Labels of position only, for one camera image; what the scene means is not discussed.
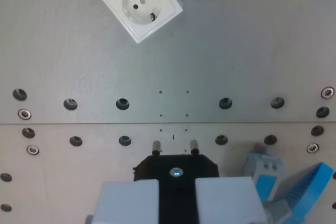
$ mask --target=gray metal surface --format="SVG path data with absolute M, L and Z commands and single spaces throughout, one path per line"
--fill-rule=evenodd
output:
M 278 141 L 267 153 L 279 156 L 285 166 L 287 186 L 298 174 L 318 162 L 335 167 L 336 125 L 325 123 L 319 137 L 310 135 L 315 124 L 73 124 L 31 125 L 32 139 L 21 131 L 24 125 L 0 125 L 0 173 L 13 180 L 0 180 L 0 204 L 10 204 L 11 212 L 0 211 L 5 224 L 84 224 L 94 213 L 103 182 L 131 181 L 133 167 L 151 155 L 154 140 L 161 142 L 162 154 L 190 153 L 190 141 L 197 140 L 200 153 L 219 166 L 220 175 L 239 176 L 247 155 L 274 134 Z M 124 147 L 118 139 L 127 135 L 132 143 Z M 218 135 L 228 143 L 217 145 Z M 69 143 L 72 136 L 83 140 L 80 147 Z M 306 150 L 318 143 L 315 154 Z M 39 154 L 27 153 L 28 145 Z M 336 180 L 331 179 L 317 204 L 308 214 L 306 224 L 333 224 L 336 210 Z
M 308 122 L 323 105 L 336 120 L 320 97 L 336 83 L 336 0 L 183 2 L 137 45 L 102 0 L 0 0 L 0 123 Z

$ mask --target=black hole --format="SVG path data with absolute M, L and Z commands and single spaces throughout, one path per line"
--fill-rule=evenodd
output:
M 282 97 L 275 97 L 271 101 L 271 107 L 273 109 L 279 109 L 285 105 L 285 100 Z
M 78 147 L 78 146 L 81 146 L 83 144 L 83 140 L 78 137 L 78 136 L 72 136 L 69 140 L 70 144 L 75 146 L 75 147 Z
M 121 144 L 122 146 L 128 146 L 131 144 L 131 142 L 132 140 L 128 136 L 121 136 L 119 138 L 119 144 Z
M 224 145 L 224 144 L 227 144 L 228 138 L 227 136 L 219 135 L 218 137 L 216 137 L 215 142 L 218 145 Z
M 320 136 L 324 132 L 324 128 L 322 126 L 315 126 L 314 128 L 311 129 L 310 134 L 312 136 Z
M 231 108 L 232 106 L 232 100 L 230 98 L 223 98 L 219 101 L 219 107 L 223 110 L 227 110 L 229 108 Z
M 273 145 L 277 142 L 277 137 L 274 136 L 274 135 L 268 135 L 265 137 L 264 139 L 264 143 L 267 144 L 267 145 Z
M 325 118 L 329 115 L 330 110 L 328 107 L 321 107 L 316 111 L 316 116 L 318 118 Z
M 129 108 L 130 103 L 125 98 L 120 98 L 115 102 L 115 105 L 119 110 L 126 110 Z
M 0 174 L 0 179 L 4 182 L 11 182 L 12 181 L 12 176 L 8 173 L 1 173 Z
M 22 130 L 22 135 L 26 138 L 33 138 L 35 136 L 35 131 L 31 128 L 24 128 Z
M 77 102 L 71 98 L 65 99 L 63 105 L 67 110 L 75 110 L 78 107 Z
M 23 89 L 14 89 L 13 96 L 18 101 L 24 101 L 27 99 L 27 93 Z
M 2 204 L 0 208 L 4 212 L 10 212 L 12 210 L 12 207 L 9 204 Z

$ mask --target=silver screw head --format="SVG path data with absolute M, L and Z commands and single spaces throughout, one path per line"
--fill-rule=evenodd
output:
M 183 170 L 181 168 L 175 167 L 175 168 L 172 168 L 169 173 L 173 177 L 177 178 L 183 175 Z
M 27 147 L 27 152 L 28 154 L 35 156 L 39 153 L 39 150 L 35 145 L 30 145 Z

